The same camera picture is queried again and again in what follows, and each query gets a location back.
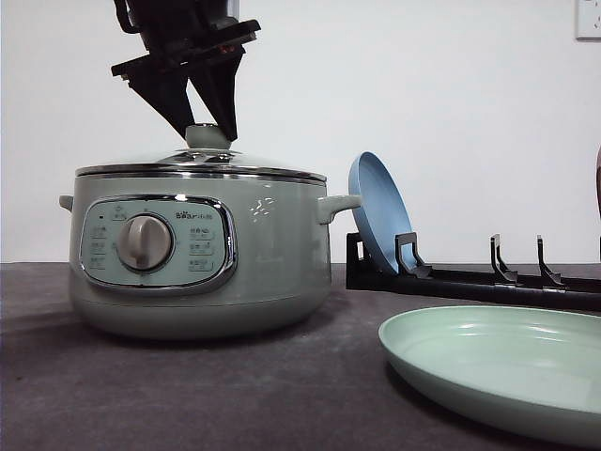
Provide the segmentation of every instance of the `plate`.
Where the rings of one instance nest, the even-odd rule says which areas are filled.
[[[458,306],[385,321],[379,338],[413,387],[473,420],[518,434],[601,447],[601,318]]]
[[[364,152],[357,157],[348,173],[348,193],[362,197],[353,217],[369,255],[383,272],[398,274],[394,237],[410,232],[411,221],[393,178],[376,155]],[[401,252],[409,267],[417,264],[410,245]]]

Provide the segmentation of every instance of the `black dish rack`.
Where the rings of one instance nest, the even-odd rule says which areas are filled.
[[[545,263],[540,235],[540,275],[511,271],[501,258],[501,238],[490,238],[492,272],[436,269],[420,258],[417,233],[403,233],[394,239],[398,275],[378,269],[359,233],[347,234],[347,288],[393,293],[469,299],[488,303],[518,304],[545,308],[601,311],[601,280],[562,277]],[[359,245],[363,256],[359,255]],[[401,248],[411,245],[417,266],[410,268]]]

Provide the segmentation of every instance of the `wall outlet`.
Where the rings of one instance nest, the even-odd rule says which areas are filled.
[[[576,39],[601,39],[601,0],[576,0]]]

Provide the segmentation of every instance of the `pot handle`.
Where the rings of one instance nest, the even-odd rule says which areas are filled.
[[[361,206],[360,195],[331,195],[317,200],[317,221],[326,225],[334,220],[336,213]]]
[[[72,195],[61,195],[58,197],[58,205],[63,209],[73,211],[73,196]]]

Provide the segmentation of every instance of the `glass lid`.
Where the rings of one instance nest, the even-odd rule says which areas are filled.
[[[82,167],[76,175],[127,174],[158,172],[217,173],[258,176],[277,176],[294,179],[326,181],[322,175],[284,163],[246,155],[230,150],[230,142],[212,124],[191,126],[186,131],[190,148],[152,163],[117,163]]]

